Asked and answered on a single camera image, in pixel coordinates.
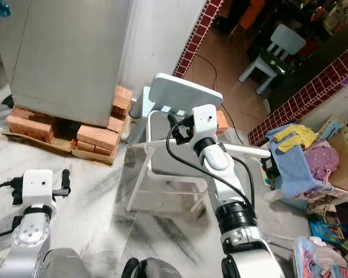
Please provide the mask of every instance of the clothing pile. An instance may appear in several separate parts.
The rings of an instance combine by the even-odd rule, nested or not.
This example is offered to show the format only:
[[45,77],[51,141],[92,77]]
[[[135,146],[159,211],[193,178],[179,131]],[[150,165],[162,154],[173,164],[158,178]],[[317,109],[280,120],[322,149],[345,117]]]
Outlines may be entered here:
[[327,140],[320,139],[316,141],[316,133],[304,125],[289,125],[276,133],[273,139],[281,142],[278,146],[281,152],[288,152],[297,145],[305,149],[304,156],[312,176],[319,181],[328,183],[330,174],[338,168],[338,153],[330,146]]
[[294,123],[266,134],[281,174],[281,190],[287,199],[315,199],[334,188],[328,182],[337,169],[338,153],[310,128]]

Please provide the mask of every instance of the white wall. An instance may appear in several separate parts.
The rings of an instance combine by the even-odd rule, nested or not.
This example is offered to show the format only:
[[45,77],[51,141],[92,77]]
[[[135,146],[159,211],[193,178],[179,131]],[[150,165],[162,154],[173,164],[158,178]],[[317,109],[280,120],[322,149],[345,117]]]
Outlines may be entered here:
[[317,131],[332,114],[336,114],[348,122],[348,85],[332,100],[304,117],[301,124]]
[[173,73],[205,2],[133,0],[118,82],[133,97],[156,73]]

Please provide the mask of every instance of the chair backrest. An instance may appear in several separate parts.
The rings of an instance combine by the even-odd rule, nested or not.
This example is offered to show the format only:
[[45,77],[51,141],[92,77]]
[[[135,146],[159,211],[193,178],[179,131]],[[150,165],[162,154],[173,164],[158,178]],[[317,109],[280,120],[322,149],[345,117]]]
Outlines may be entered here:
[[205,104],[218,107],[223,102],[221,93],[168,74],[155,75],[149,99],[155,103],[154,110],[169,106],[170,111],[175,113],[189,113],[192,108]]
[[274,30],[271,36],[272,44],[268,47],[268,51],[271,51],[275,45],[278,46],[278,49],[273,53],[278,55],[281,50],[286,51],[287,53],[294,55],[296,54],[304,45],[306,45],[306,40],[299,36],[296,32],[292,31],[290,28],[280,24]]

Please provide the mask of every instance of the blue cloth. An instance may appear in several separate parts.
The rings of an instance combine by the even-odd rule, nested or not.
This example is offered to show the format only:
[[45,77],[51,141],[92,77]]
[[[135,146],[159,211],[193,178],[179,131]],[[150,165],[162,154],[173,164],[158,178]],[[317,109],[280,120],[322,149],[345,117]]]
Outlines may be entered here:
[[313,178],[301,146],[295,146],[286,153],[278,149],[278,146],[282,142],[296,135],[296,133],[291,133],[280,142],[276,142],[273,136],[290,125],[295,124],[291,123],[281,126],[277,129],[268,131],[266,134],[266,137],[271,141],[270,150],[281,174],[282,193],[288,199],[295,198],[301,193],[319,190],[325,185],[322,181]]

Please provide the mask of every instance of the terracotta tile floor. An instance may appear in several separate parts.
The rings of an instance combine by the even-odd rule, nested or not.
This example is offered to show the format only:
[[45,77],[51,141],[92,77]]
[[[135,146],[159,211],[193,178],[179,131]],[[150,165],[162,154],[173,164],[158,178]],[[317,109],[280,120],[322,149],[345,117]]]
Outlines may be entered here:
[[[226,38],[211,29],[184,78],[212,88],[215,71],[202,57],[209,60],[217,71],[214,89],[223,94],[223,104],[231,115],[236,128],[249,132],[267,116],[267,112],[262,104],[262,99],[255,93],[259,85],[251,79],[247,79],[244,83],[238,81],[238,77],[250,64],[246,55],[248,37],[243,36],[239,40],[233,39],[232,43],[227,42]],[[231,126],[227,114],[224,114]]]

